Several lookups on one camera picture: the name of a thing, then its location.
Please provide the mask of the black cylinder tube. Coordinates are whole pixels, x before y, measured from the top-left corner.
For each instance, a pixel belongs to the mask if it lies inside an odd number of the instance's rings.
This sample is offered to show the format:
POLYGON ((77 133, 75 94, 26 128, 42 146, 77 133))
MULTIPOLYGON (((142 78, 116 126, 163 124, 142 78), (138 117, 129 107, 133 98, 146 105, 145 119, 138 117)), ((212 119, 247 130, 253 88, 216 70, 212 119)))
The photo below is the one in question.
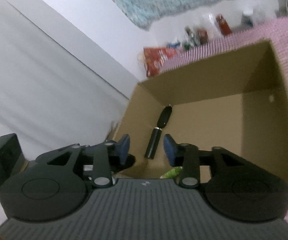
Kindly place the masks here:
POLYGON ((162 134, 162 129, 155 127, 151 133, 151 137, 145 152, 145 158, 146 159, 154 159, 155 157, 155 153, 156 153, 156 149, 158 147, 159 141, 160 141, 160 137, 162 134))

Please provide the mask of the green lip balm tube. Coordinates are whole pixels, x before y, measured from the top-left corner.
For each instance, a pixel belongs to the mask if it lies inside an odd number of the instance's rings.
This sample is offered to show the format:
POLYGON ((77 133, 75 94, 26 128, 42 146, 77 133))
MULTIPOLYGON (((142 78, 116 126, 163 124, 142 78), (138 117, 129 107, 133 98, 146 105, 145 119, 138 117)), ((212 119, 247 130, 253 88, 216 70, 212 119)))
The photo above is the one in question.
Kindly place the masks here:
POLYGON ((183 168, 181 166, 174 167, 171 170, 164 173, 160 179, 174 179, 182 172, 183 168))

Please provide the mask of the black oval fob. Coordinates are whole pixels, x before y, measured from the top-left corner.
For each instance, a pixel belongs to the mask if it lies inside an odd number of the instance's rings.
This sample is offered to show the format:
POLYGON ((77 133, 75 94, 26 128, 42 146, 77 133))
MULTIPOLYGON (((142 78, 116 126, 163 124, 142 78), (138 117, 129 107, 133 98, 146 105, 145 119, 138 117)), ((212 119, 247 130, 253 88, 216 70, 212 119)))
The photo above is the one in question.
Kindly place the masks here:
POLYGON ((172 110, 173 110, 173 106, 172 105, 168 105, 162 110, 162 112, 160 114, 160 117, 158 119, 158 122, 156 124, 156 126, 158 128, 163 129, 163 128, 166 127, 166 125, 167 125, 167 123, 168 123, 168 121, 170 119, 170 116, 172 114, 172 110))

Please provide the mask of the large cardboard box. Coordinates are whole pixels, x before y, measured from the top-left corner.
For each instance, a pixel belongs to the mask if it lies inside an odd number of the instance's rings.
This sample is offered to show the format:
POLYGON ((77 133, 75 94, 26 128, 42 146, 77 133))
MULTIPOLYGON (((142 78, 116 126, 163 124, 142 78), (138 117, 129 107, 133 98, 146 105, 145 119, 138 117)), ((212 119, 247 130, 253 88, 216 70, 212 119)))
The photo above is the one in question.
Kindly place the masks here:
POLYGON ((171 169, 162 145, 145 151, 162 110, 163 129, 178 143, 201 150, 226 148, 288 183, 288 87, 270 41, 182 66, 135 86, 114 134, 130 136, 130 178, 159 178, 171 169))

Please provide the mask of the red plastic bag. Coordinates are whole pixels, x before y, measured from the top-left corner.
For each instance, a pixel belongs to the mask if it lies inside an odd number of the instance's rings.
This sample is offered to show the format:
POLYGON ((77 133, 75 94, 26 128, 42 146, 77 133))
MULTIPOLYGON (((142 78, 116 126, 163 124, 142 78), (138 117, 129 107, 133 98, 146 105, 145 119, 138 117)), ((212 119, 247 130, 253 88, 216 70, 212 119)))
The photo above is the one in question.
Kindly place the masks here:
POLYGON ((144 47, 143 52, 138 53, 137 60, 143 64, 146 77, 153 77, 160 73, 167 60, 183 52, 181 47, 144 47))

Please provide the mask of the purple checkered tablecloth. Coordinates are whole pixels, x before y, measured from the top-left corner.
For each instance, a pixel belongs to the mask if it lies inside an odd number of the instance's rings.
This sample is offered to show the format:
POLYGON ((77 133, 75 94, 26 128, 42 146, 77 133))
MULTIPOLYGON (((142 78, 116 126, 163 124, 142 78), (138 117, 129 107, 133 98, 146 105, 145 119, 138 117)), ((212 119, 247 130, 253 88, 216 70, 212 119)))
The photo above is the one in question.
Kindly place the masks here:
MULTIPOLYGON (((215 39, 167 60, 161 71, 166 72, 216 54, 236 50, 262 40, 271 40, 288 84, 288 17, 277 18, 263 25, 215 39)), ((288 212, 285 217, 288 223, 288 212)))

